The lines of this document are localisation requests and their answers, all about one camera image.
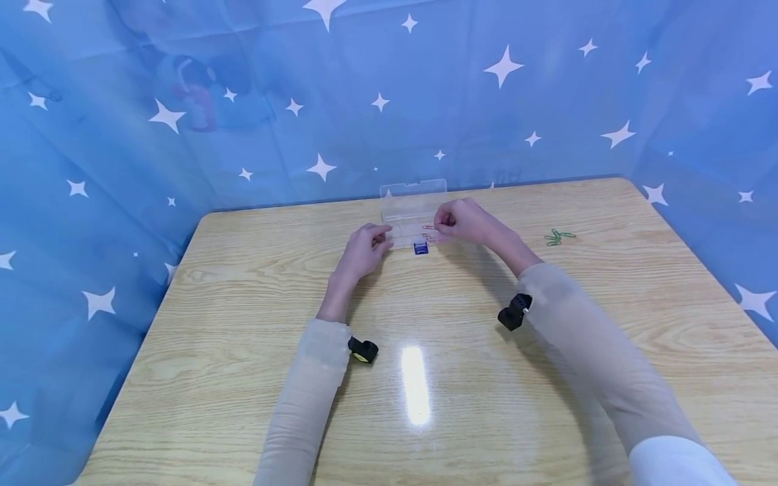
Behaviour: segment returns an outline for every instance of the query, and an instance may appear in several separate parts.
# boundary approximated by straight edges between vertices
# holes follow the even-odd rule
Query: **wrist-mounted device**
[[[378,356],[378,346],[371,341],[359,341],[356,337],[351,336],[349,339],[349,350],[354,358],[357,358],[363,363],[373,363]]]
[[[516,294],[510,301],[510,305],[499,311],[497,320],[508,330],[515,330],[521,327],[524,322],[524,314],[529,312],[532,305],[532,297],[527,294]]]

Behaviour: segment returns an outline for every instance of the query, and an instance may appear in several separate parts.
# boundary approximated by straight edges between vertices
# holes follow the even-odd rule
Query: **clear plastic box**
[[[426,253],[426,245],[446,239],[433,225],[438,207],[447,200],[445,179],[381,186],[380,196],[381,218],[392,225],[387,238],[394,241],[394,248],[413,247],[416,253]]]

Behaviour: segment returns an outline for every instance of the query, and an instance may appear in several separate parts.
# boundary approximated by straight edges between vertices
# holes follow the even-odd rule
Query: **wrist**
[[[508,227],[501,228],[487,247],[505,262],[516,278],[529,267],[543,263],[518,233]]]
[[[357,277],[354,277],[350,273],[336,268],[327,281],[327,290],[328,292],[330,289],[348,290],[350,293],[356,287],[357,282],[359,282]]]
[[[347,274],[333,272],[324,293],[324,301],[321,303],[317,319],[330,322],[346,322],[346,314],[349,311],[351,295],[354,292],[359,279],[349,277]]]
[[[523,245],[521,237],[511,228],[502,223],[495,225],[484,235],[484,246],[494,253],[501,255],[501,252],[514,248],[517,245]]]

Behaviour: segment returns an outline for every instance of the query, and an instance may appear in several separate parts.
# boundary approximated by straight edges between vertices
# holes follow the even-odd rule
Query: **small blue object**
[[[426,255],[429,253],[429,247],[427,246],[427,242],[424,243],[413,243],[413,253],[416,253],[417,255]]]

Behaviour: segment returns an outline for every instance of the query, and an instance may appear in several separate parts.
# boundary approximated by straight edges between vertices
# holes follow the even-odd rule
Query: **left hand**
[[[362,277],[372,273],[392,248],[393,243],[386,238],[387,231],[391,231],[391,226],[369,222],[353,232],[332,276],[356,285]]]

